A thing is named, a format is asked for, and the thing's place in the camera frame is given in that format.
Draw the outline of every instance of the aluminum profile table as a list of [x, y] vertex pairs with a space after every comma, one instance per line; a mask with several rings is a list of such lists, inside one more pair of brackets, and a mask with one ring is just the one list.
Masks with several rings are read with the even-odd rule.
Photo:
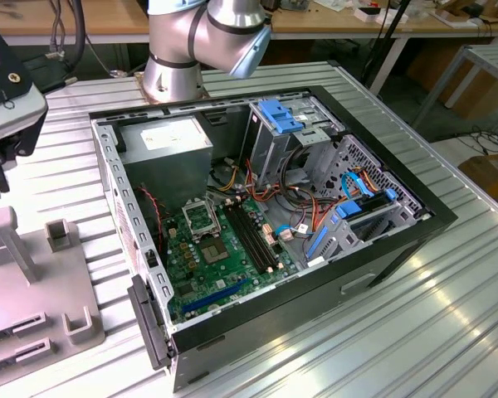
[[[215, 71], [204, 79], [212, 96], [323, 85], [459, 219], [388, 281], [177, 397], [498, 396], [498, 206], [339, 67], [266, 66], [248, 80]], [[87, 117], [142, 104], [132, 79], [80, 82], [49, 97], [38, 148], [19, 159], [0, 202], [17, 204], [21, 231], [58, 216], [78, 223], [107, 338], [0, 387], [0, 397], [171, 396], [127, 297], [130, 275]]]
[[[419, 109], [415, 120], [412, 121], [412, 127], [416, 129], [427, 113], [447, 86], [450, 79], [459, 70], [459, 67], [464, 61], [470, 61], [474, 64], [474, 68], [464, 80], [472, 80], [479, 69], [485, 70], [498, 79], [498, 46], [482, 45], [482, 46], [463, 46], [454, 56], [450, 65], [442, 73], [437, 83], [433, 86], [430, 94], [426, 97]], [[462, 82], [460, 87], [464, 90], [468, 84]]]

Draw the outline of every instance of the red wire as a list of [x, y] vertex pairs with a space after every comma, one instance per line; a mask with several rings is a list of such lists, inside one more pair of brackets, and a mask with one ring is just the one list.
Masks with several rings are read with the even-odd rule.
[[151, 195], [148, 192], [147, 189], [139, 187], [139, 190], [142, 191], [145, 194], [145, 196], [147, 196], [150, 199], [151, 204], [155, 208], [155, 213], [157, 214], [157, 224], [159, 225], [159, 255], [160, 255], [160, 252], [162, 251], [161, 242], [162, 242], [162, 237], [163, 237], [163, 230], [162, 230], [162, 224], [161, 224], [162, 217], [160, 216], [159, 207], [157, 206], [157, 200], [153, 197], [153, 195]]

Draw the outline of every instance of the metal bracket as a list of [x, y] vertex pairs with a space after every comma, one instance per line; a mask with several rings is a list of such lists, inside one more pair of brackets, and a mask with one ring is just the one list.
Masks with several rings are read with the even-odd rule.
[[330, 137], [320, 128], [304, 129], [293, 133], [303, 147], [309, 147], [317, 143], [327, 143]]

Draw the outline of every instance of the ram slot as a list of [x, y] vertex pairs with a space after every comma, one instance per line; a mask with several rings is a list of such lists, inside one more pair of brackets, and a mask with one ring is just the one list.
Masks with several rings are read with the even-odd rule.
[[258, 273], [263, 274], [267, 271], [268, 267], [273, 267], [275, 264], [274, 261], [270, 261], [269, 259], [271, 256], [269, 250], [265, 246], [263, 250], [263, 242], [261, 241], [261, 237], [257, 236], [255, 239], [255, 236], [251, 233], [256, 233], [256, 231], [251, 224], [251, 219], [243, 211], [243, 209], [238, 206], [230, 206], [225, 209], [225, 215], [231, 224], [232, 229], [236, 232], [238, 238], [240, 239], [243, 248], [249, 254], [249, 257], [255, 265]]

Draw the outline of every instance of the expansion slot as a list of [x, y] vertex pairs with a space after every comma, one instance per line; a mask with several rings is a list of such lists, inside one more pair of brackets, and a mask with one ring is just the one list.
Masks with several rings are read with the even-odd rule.
[[191, 311], [195, 311], [196, 309], [200, 309], [209, 304], [215, 303], [218, 300], [224, 299], [228, 296], [232, 296], [233, 294], [236, 294], [238, 290], [242, 288], [242, 285], [247, 281], [248, 279], [241, 280], [240, 282], [234, 284], [233, 286], [225, 288], [224, 290], [220, 290], [219, 292], [210, 294], [207, 297], [203, 297], [197, 301], [194, 301], [193, 303], [183, 305], [182, 308], [183, 313], [189, 313]]
[[269, 267], [276, 267], [276, 260], [267, 247], [267, 243], [258, 234], [249, 215], [238, 204], [225, 209], [227, 220], [242, 242], [243, 248], [251, 257], [259, 274], [264, 274]]

